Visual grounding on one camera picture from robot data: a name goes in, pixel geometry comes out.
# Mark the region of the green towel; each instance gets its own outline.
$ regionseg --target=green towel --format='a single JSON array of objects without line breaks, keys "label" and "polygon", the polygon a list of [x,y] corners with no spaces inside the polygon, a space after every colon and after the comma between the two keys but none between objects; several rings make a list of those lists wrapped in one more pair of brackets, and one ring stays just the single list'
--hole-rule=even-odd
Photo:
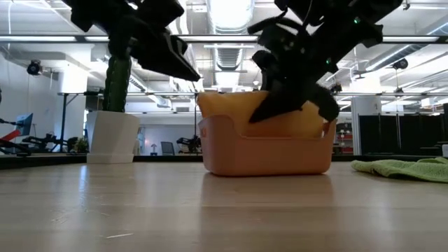
[{"label": "green towel", "polygon": [[448,160],[443,157],[424,159],[418,162],[380,160],[374,162],[353,161],[351,167],[391,179],[417,179],[448,183]]}]

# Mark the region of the black robotic arm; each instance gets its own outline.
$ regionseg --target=black robotic arm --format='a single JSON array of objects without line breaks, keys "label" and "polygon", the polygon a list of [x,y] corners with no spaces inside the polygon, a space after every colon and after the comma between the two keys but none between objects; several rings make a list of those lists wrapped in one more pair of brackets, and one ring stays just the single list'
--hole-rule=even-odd
[{"label": "black robotic arm", "polygon": [[177,0],[63,1],[71,7],[71,21],[84,32],[96,25],[108,34],[112,55],[130,54],[144,69],[187,81],[200,79],[182,56],[187,43],[165,28],[184,12]]},{"label": "black robotic arm", "polygon": [[[371,47],[382,42],[382,26],[375,23],[401,5],[401,0],[276,0],[283,10],[248,28],[261,32],[258,43],[269,50],[258,51],[253,61],[272,83],[269,95],[255,110],[251,122],[300,110],[306,101],[315,103],[328,121],[339,115],[331,92],[316,82],[326,73],[335,73],[338,63],[356,45]],[[290,9],[302,21],[285,18]],[[280,25],[295,29],[295,34]],[[308,25],[319,26],[313,33]]]}]

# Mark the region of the orange bin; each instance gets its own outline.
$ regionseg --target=orange bin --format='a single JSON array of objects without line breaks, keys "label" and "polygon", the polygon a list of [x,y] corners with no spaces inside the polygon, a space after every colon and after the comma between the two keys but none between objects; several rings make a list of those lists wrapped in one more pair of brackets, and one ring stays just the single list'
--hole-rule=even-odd
[{"label": "orange bin", "polygon": [[322,174],[330,168],[336,121],[321,138],[242,136],[227,115],[199,123],[204,166],[220,176]]}]

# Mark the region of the table surface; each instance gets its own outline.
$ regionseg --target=table surface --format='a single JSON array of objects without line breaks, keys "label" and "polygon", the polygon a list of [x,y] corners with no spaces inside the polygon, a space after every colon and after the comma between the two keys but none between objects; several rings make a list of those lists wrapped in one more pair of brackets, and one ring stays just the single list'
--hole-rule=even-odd
[{"label": "table surface", "polygon": [[200,163],[0,171],[2,251],[448,251],[448,185],[334,163],[220,178]]}]

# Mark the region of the white planter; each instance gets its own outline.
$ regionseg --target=white planter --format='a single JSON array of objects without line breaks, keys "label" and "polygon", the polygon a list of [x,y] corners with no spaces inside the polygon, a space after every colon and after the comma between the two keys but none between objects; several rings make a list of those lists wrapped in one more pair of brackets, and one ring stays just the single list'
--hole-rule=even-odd
[{"label": "white planter", "polygon": [[88,164],[126,164],[134,159],[140,119],[126,113],[97,111],[87,115]]}]

